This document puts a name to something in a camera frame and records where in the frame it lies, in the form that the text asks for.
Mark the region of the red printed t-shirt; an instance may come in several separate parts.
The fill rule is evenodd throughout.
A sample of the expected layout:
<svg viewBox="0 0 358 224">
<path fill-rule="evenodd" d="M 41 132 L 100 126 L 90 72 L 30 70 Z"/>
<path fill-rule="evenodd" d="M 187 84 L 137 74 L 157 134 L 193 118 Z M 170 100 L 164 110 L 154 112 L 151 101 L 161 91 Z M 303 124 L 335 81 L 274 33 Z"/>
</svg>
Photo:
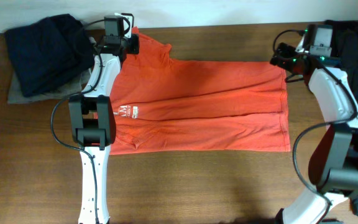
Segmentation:
<svg viewBox="0 0 358 224">
<path fill-rule="evenodd" d="M 268 62 L 177 60 L 141 34 L 110 95 L 111 154 L 240 150 L 288 152 L 285 72 Z"/>
</svg>

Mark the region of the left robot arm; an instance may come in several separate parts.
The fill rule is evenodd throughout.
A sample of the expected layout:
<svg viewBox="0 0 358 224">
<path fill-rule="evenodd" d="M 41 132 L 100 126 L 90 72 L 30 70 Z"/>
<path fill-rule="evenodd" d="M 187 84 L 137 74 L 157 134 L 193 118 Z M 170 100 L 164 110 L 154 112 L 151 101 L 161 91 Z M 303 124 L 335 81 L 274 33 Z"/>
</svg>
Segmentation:
<svg viewBox="0 0 358 224">
<path fill-rule="evenodd" d="M 79 223 L 109 223 L 108 157 L 116 138 L 109 96 L 127 55 L 139 53 L 139 36 L 132 33 L 132 14 L 115 13 L 103 21 L 105 35 L 96 46 L 90 78 L 84 90 L 68 101 L 73 140 L 80 150 L 83 172 Z"/>
</svg>

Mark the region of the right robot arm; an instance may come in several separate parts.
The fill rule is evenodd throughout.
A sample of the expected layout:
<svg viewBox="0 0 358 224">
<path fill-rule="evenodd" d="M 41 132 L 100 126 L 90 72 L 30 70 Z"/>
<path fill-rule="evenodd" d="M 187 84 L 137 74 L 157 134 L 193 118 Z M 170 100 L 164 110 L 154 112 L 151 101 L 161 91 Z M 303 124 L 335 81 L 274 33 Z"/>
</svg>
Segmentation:
<svg viewBox="0 0 358 224">
<path fill-rule="evenodd" d="M 324 223 L 336 205 L 358 196 L 358 103 L 340 59 L 332 55 L 333 27 L 310 24 L 298 30 L 297 47 L 273 44 L 270 63 L 303 81 L 318 101 L 324 121 L 306 128 L 293 144 L 292 160 L 305 186 L 300 196 L 277 213 L 275 223 Z M 308 179 L 301 174 L 296 152 L 302 137 L 317 128 L 326 132 L 310 157 Z"/>
</svg>

